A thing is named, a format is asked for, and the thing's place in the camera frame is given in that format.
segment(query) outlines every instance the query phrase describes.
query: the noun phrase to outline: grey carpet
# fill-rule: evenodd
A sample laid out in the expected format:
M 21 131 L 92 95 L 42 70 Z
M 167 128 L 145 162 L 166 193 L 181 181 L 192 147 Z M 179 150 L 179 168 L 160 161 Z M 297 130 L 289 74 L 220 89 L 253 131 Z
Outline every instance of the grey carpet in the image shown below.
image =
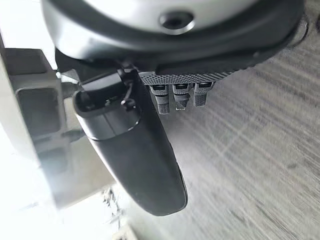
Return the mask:
M 162 117 L 189 203 L 167 217 L 129 209 L 142 239 L 318 240 L 320 1 L 294 50 L 215 85 L 207 106 Z

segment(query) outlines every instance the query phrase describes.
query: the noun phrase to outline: cable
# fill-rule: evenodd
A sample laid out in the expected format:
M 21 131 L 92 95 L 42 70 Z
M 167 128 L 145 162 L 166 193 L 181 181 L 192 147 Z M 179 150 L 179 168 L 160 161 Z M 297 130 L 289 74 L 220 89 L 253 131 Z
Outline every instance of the cable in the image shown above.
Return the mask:
M 308 36 L 308 33 L 309 33 L 310 20 L 309 20 L 309 17 L 307 16 L 307 14 L 306 14 L 305 12 L 303 13 L 301 22 L 302 22 L 303 20 L 305 21 L 305 26 L 304 26 L 304 27 L 305 27 L 305 32 L 304 32 L 303 37 L 302 37 L 299 41 L 288 45 L 287 48 L 289 48 L 289 49 L 294 49 L 294 48 L 298 47 L 304 40 L 306 40 L 306 38 L 307 38 L 307 36 Z

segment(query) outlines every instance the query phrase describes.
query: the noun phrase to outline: floor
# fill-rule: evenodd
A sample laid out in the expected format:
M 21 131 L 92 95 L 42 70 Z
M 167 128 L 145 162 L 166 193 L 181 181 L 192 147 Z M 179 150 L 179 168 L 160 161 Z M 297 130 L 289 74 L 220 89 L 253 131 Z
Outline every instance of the floor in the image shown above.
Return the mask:
M 307 1 L 315 23 L 318 0 Z M 162 117 L 189 203 L 154 217 L 132 203 L 141 239 L 317 240 L 320 34 L 218 82 L 207 106 Z

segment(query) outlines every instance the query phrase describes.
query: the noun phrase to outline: white wall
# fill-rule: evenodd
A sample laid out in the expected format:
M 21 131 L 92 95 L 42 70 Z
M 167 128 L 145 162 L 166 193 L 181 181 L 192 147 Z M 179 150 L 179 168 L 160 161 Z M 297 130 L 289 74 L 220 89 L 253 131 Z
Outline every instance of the white wall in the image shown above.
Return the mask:
M 0 30 L 6 48 L 42 49 L 56 69 L 55 47 L 47 32 L 41 0 L 0 0 Z

